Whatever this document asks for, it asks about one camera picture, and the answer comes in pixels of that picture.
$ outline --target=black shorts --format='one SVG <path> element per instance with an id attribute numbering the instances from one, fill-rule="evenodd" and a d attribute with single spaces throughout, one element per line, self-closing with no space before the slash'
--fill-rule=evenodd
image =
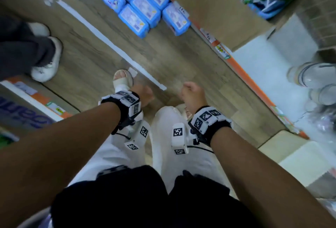
<path id="1" fill-rule="evenodd" d="M 52 206 L 54 228 L 259 227 L 229 188 L 184 171 L 168 194 L 150 166 L 102 171 L 60 192 Z"/>

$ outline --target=forearm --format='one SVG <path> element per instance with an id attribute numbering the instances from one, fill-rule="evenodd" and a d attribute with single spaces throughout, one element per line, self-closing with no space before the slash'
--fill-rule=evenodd
<path id="1" fill-rule="evenodd" d="M 221 128 L 211 141 L 239 199 L 265 227 L 331 227 L 334 218 L 287 171 Z"/>
<path id="2" fill-rule="evenodd" d="M 2 223 L 13 221 L 8 214 L 14 210 L 16 216 L 29 217 L 47 207 L 102 145 L 119 120 L 117 105 L 104 103 L 37 130 L 2 149 Z"/>

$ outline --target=wrist strap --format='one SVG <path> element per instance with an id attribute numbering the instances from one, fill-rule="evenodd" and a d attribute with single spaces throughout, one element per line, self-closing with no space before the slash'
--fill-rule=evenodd
<path id="1" fill-rule="evenodd" d="M 141 113 L 141 101 L 137 93 L 132 91 L 120 91 L 102 98 L 101 103 L 113 102 L 120 109 L 120 121 L 111 133 L 114 135 L 118 130 L 135 124 L 134 118 Z"/>
<path id="2" fill-rule="evenodd" d="M 204 106 L 196 112 L 189 125 L 200 141 L 210 146 L 214 134 L 222 127 L 232 128 L 231 122 L 216 108 Z"/>

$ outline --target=white pants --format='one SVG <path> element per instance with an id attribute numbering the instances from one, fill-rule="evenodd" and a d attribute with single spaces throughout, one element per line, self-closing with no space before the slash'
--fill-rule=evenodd
<path id="1" fill-rule="evenodd" d="M 157 112 L 149 133 L 153 168 L 161 175 L 168 193 L 173 189 L 176 177 L 182 175 L 183 170 L 187 170 L 191 174 L 203 175 L 229 187 L 230 195 L 235 197 L 232 186 L 213 153 L 190 148 L 189 154 L 177 155 L 171 149 L 173 125 L 181 122 L 190 129 L 187 121 L 176 108 L 163 107 Z M 95 180 L 100 171 L 111 167 L 126 165 L 134 168 L 145 165 L 145 146 L 137 145 L 139 150 L 133 151 L 125 145 L 125 142 L 127 139 L 120 135 L 110 135 L 70 185 L 83 180 Z M 199 147 L 211 150 L 202 143 Z"/>

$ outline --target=hand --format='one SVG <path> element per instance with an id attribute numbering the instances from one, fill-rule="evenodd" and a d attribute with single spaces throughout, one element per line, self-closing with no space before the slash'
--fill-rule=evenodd
<path id="1" fill-rule="evenodd" d="M 140 97 L 141 101 L 141 107 L 145 107 L 148 105 L 149 102 L 151 102 L 154 99 L 154 94 L 152 89 L 149 86 L 144 86 L 144 85 L 134 85 L 130 91 L 133 91 L 137 93 Z"/>
<path id="2" fill-rule="evenodd" d="M 204 89 L 194 82 L 183 84 L 180 97 L 186 104 L 187 110 L 193 115 L 200 107 L 208 105 Z"/>

